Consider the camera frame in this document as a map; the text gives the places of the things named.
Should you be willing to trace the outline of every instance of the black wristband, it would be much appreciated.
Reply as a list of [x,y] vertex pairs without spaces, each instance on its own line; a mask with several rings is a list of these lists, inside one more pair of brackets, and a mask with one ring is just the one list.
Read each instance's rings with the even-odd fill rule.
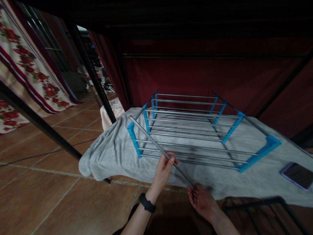
[[155,205],[153,205],[150,201],[146,199],[145,193],[140,194],[139,201],[143,205],[144,209],[146,211],[149,211],[150,213],[154,213],[157,209]]

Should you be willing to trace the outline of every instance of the black metal frame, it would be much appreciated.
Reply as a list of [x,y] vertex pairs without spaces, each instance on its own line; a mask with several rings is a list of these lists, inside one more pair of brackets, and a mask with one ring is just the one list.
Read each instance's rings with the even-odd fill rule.
[[268,199],[264,199],[261,201],[257,201],[257,202],[250,202],[250,203],[246,203],[246,204],[241,204],[241,205],[235,205],[235,206],[225,206],[222,208],[222,210],[224,211],[224,213],[228,216],[228,212],[229,211],[233,211],[233,210],[244,210],[248,213],[254,228],[256,229],[258,234],[262,234],[255,218],[253,217],[250,208],[257,208],[260,206],[268,206],[271,211],[274,213],[275,215],[275,219],[277,221],[277,223],[279,224],[279,226],[281,227],[281,229],[283,230],[283,232],[285,234],[290,234],[287,230],[287,228],[284,226],[284,224],[281,222],[281,220],[279,219],[277,213],[274,211],[272,205],[275,204],[280,204],[283,209],[287,212],[287,214],[289,215],[289,217],[292,219],[292,221],[295,223],[295,225],[299,228],[299,230],[303,233],[303,234],[307,234],[309,235],[310,233],[306,230],[306,228],[303,226],[303,224],[300,222],[300,220],[296,217],[296,215],[294,214],[294,212],[290,209],[290,207],[287,205],[287,203],[285,202],[285,200],[278,196],[278,197],[273,197],[273,198],[268,198]]

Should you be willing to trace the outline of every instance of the right hand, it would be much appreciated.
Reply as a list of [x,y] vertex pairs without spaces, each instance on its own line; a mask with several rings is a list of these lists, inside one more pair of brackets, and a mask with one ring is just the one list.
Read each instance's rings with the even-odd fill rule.
[[196,186],[196,190],[193,186],[188,188],[189,201],[194,209],[210,222],[220,208],[213,196],[202,185],[197,184]]

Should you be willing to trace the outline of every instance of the dark red fabric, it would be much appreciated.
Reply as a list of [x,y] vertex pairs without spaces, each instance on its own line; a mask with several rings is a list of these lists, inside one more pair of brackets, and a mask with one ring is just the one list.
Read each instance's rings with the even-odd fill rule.
[[209,93],[212,90],[249,116],[257,114],[298,62],[295,59],[125,59],[135,106],[142,107],[158,88],[161,88],[159,93],[196,96],[212,96]]
[[313,123],[313,60],[260,117],[287,138]]
[[126,88],[122,79],[121,70],[116,59],[111,41],[103,35],[88,31],[92,44],[95,46],[98,56],[110,78],[113,88],[124,108],[130,108],[130,102],[126,94]]

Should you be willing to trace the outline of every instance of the terracotta floor tile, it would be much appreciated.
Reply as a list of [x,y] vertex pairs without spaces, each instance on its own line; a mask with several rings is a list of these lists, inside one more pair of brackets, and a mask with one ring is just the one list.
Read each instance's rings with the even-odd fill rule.
[[82,104],[79,104],[73,108],[75,109],[86,109],[86,108],[89,108],[93,105],[97,104],[96,101],[94,99],[92,100],[84,100],[84,102]]
[[14,131],[0,136],[0,151],[4,151],[22,140],[32,137],[40,133],[40,130],[33,124],[28,123],[26,126],[20,127]]
[[100,118],[99,120],[95,121],[90,126],[87,126],[86,129],[95,130],[95,131],[103,131],[102,119]]
[[57,126],[84,129],[98,118],[100,118],[100,112],[84,110],[79,114],[59,123]]
[[31,234],[75,177],[28,171],[0,191],[0,234]]
[[3,166],[0,168],[0,188],[9,183],[21,173],[27,171],[24,168],[17,168],[12,166]]
[[44,120],[51,126],[63,121],[64,119],[67,119],[69,117],[72,117],[76,114],[78,114],[79,112],[81,112],[81,110],[78,109],[66,109],[62,112],[59,112],[57,114],[52,114],[48,117],[45,117]]
[[35,233],[112,235],[126,223],[137,187],[80,179]]
[[[91,144],[92,141],[76,145],[74,146],[74,148],[76,148],[81,154],[84,154]],[[50,154],[33,167],[45,170],[54,170],[72,174],[80,174],[78,169],[78,162],[79,161],[76,158],[67,153],[65,150],[62,150]]]
[[[55,130],[66,140],[78,133],[80,130],[55,127]],[[54,151],[59,145],[44,133],[40,133],[30,139],[16,145],[8,151],[0,153],[0,162],[12,162],[22,158],[27,158],[43,153]],[[43,156],[27,159],[16,163],[17,165],[31,166],[38,162]]]
[[135,179],[127,177],[127,176],[122,176],[122,175],[111,176],[111,177],[109,177],[109,179],[110,180],[117,180],[117,181],[120,181],[120,182],[139,184],[138,180],[135,180]]
[[[87,140],[95,139],[95,138],[97,138],[101,134],[102,133],[99,132],[99,131],[83,130],[77,136],[73,137],[69,142],[70,142],[70,144],[74,145],[74,144],[77,144],[77,143],[80,143],[80,142],[84,142],[84,141],[87,141]],[[90,141],[90,142],[87,142],[87,143],[90,146],[93,142],[94,142],[94,140]]]
[[[139,196],[147,188],[140,188]],[[210,227],[191,206],[188,195],[162,191],[156,202],[145,234],[210,234]]]

